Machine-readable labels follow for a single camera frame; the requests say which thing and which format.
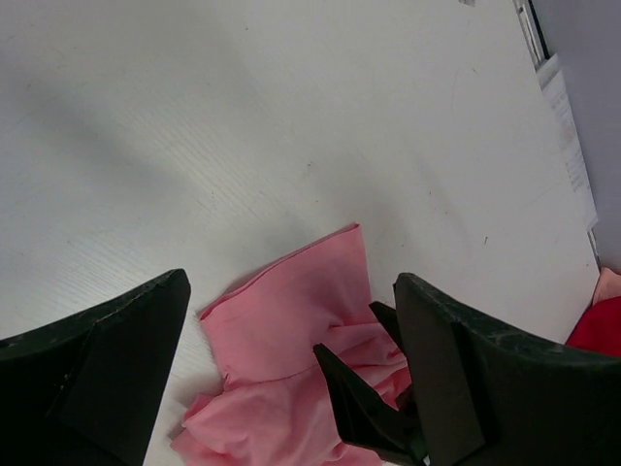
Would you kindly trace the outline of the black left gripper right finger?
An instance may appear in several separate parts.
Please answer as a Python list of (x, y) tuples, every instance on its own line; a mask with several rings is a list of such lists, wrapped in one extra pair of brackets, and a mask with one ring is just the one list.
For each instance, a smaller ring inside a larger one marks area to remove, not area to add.
[(394, 285), (435, 465), (616, 465), (620, 362), (518, 329), (421, 278)]

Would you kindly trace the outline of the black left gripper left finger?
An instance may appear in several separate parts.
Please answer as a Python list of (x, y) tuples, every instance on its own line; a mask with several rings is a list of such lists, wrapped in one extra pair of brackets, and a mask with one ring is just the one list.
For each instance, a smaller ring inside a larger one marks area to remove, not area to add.
[(188, 302), (171, 270), (2, 340), (2, 464), (143, 464)]

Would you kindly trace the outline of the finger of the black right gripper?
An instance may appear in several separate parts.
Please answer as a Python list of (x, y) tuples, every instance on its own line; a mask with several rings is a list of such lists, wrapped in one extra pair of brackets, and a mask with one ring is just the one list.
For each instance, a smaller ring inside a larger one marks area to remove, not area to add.
[(427, 444), (416, 410), (408, 400), (399, 411), (322, 344), (313, 352), (327, 383), (340, 438), (346, 444), (371, 450), (398, 465), (423, 465)]
[(369, 305), (377, 321), (384, 328), (400, 351), (404, 351), (400, 325), (396, 310), (381, 302), (373, 302)]

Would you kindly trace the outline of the pink t-shirt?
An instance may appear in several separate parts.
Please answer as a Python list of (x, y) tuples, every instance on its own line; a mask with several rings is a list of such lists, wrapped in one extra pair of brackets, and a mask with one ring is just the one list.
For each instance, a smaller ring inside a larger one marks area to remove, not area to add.
[(200, 324), (223, 378), (186, 411), (172, 448), (188, 465), (377, 465), (339, 437), (313, 354), (322, 344), (388, 404), (407, 361), (370, 310), (362, 228), (291, 252), (213, 301)]

